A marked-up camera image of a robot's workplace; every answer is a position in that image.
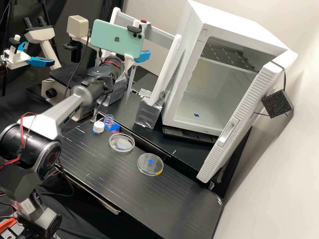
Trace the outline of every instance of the white cap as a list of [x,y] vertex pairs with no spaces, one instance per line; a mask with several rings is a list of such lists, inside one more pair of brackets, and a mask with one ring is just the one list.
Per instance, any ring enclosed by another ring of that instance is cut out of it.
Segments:
[[102,133],[104,131],[104,123],[101,121],[97,121],[94,123],[93,125],[93,131],[95,131],[96,133]]
[[14,39],[16,40],[16,41],[20,41],[20,35],[14,35]]

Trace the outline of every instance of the black table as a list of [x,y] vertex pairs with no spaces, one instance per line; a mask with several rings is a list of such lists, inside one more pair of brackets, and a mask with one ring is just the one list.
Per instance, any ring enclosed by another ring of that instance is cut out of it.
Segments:
[[167,164],[156,177],[141,173],[137,159],[145,151],[135,145],[119,154],[111,135],[93,134],[89,122],[65,134],[60,159],[72,179],[163,238],[211,238],[222,200]]
[[135,116],[141,98],[133,93],[125,103],[125,97],[108,107],[102,106],[100,111],[111,114],[122,127],[134,132],[144,140],[163,150],[167,155],[174,156],[196,171],[199,171],[208,153],[212,149],[210,144],[198,144],[189,140],[165,136],[162,133],[162,122],[159,117],[153,130],[135,124]]

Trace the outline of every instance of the smartphone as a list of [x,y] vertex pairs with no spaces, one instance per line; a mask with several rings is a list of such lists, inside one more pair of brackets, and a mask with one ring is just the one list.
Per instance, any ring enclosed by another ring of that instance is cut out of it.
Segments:
[[134,33],[125,27],[99,19],[93,23],[91,45],[121,55],[139,58],[144,41],[143,33]]

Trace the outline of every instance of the petri dish lid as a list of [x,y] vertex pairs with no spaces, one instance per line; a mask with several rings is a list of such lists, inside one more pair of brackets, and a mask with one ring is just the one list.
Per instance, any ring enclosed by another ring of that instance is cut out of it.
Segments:
[[134,138],[126,133],[116,133],[109,138],[110,146],[119,153],[128,153],[134,146]]
[[146,175],[156,176],[163,171],[164,163],[157,155],[145,153],[137,160],[137,167]]

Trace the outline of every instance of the robotic arm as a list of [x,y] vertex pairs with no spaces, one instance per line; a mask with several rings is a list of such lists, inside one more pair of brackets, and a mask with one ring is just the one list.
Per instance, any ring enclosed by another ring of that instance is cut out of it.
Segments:
[[0,134],[0,156],[5,160],[20,158],[0,170],[1,188],[18,209],[18,221],[42,238],[53,237],[62,221],[61,215],[47,207],[35,190],[60,156],[61,128],[80,107],[89,106],[111,92],[123,71],[123,62],[112,57],[107,63],[91,68],[81,85],[72,88],[70,97],[40,115],[24,117],[24,140],[30,129],[24,149],[20,120]]

